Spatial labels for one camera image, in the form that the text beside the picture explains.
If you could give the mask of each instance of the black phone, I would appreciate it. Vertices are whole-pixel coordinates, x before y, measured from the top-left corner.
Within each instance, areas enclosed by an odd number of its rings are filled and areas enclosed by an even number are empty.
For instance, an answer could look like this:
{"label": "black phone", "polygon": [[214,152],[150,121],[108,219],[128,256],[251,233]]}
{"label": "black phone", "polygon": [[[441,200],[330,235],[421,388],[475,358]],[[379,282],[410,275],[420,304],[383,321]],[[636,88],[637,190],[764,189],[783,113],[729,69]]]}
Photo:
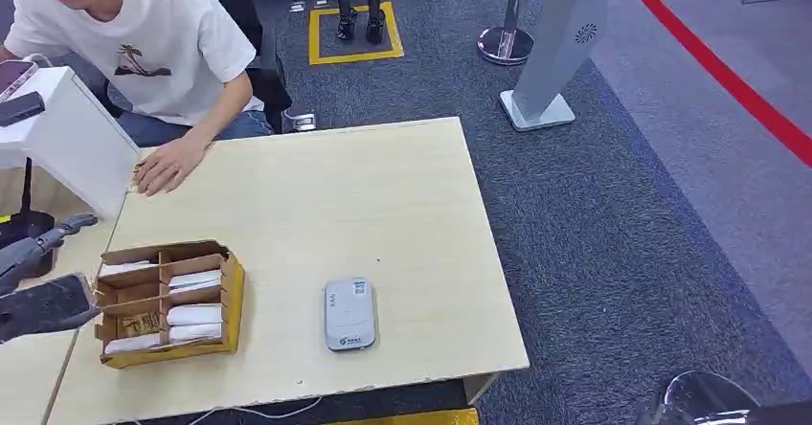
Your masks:
{"label": "black phone", "polygon": [[45,102],[37,92],[0,102],[0,126],[9,126],[45,110]]}

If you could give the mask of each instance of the black office chair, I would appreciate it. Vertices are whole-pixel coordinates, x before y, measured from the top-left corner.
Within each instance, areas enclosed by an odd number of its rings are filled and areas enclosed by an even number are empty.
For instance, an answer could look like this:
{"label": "black office chair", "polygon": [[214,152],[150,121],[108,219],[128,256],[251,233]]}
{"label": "black office chair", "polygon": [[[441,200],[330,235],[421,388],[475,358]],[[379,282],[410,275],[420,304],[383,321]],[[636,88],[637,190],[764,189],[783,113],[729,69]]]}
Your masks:
{"label": "black office chair", "polygon": [[[276,133],[282,133],[282,111],[290,107],[292,100],[285,90],[284,69],[277,54],[276,33],[259,22],[253,0],[219,1],[257,49],[257,59],[246,71],[254,86],[254,95],[265,103],[268,123]],[[105,80],[101,88],[91,90],[113,117],[119,117],[123,111],[110,100],[108,88],[109,80]]]}

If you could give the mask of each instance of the blue carpet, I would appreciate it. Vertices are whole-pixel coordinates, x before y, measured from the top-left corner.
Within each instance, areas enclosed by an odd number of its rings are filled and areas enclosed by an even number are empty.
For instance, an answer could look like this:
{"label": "blue carpet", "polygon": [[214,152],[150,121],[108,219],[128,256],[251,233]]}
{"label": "blue carpet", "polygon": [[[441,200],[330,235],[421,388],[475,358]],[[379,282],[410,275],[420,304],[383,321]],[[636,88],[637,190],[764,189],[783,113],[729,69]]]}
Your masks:
{"label": "blue carpet", "polygon": [[[497,94],[521,68],[487,64],[474,45],[484,25],[500,22],[506,0],[392,0],[405,57],[315,67],[306,14],[288,13],[290,1],[258,0],[278,27],[297,102],[334,126],[462,118],[532,364],[494,384],[478,405],[482,423],[634,423],[687,369],[722,373],[767,404],[812,396],[812,382],[592,62],[564,91],[575,123],[518,134]],[[537,21],[539,2],[524,0],[525,26]],[[444,382],[331,397],[274,423],[462,407],[461,384]],[[221,412],[209,423],[267,422]]]}

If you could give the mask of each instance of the metal pole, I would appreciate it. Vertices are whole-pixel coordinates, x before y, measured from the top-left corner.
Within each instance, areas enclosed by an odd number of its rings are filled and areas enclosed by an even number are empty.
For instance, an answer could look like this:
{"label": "metal pole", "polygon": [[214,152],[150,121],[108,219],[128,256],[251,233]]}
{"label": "metal pole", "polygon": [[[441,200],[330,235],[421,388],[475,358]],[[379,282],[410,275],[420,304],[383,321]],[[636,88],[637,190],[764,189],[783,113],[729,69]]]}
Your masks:
{"label": "metal pole", "polygon": [[480,34],[477,46],[482,56],[496,64],[512,66],[528,60],[532,36],[516,28],[519,21],[519,1],[507,0],[505,23],[488,28]]}

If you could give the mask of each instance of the chrome stanchion base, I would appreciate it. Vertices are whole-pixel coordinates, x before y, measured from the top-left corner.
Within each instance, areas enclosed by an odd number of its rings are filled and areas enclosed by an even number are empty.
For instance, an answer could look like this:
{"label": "chrome stanchion base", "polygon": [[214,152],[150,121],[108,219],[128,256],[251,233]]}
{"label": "chrome stanchion base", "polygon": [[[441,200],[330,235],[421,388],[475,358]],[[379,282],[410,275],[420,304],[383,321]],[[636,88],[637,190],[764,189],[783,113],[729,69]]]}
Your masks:
{"label": "chrome stanchion base", "polygon": [[504,66],[522,64],[528,60],[533,39],[522,30],[504,31],[501,26],[488,28],[480,34],[477,47],[483,58]]}
{"label": "chrome stanchion base", "polygon": [[701,370],[676,376],[668,385],[663,402],[695,425],[744,423],[733,421],[738,418],[736,414],[758,407],[753,396],[731,379]]}

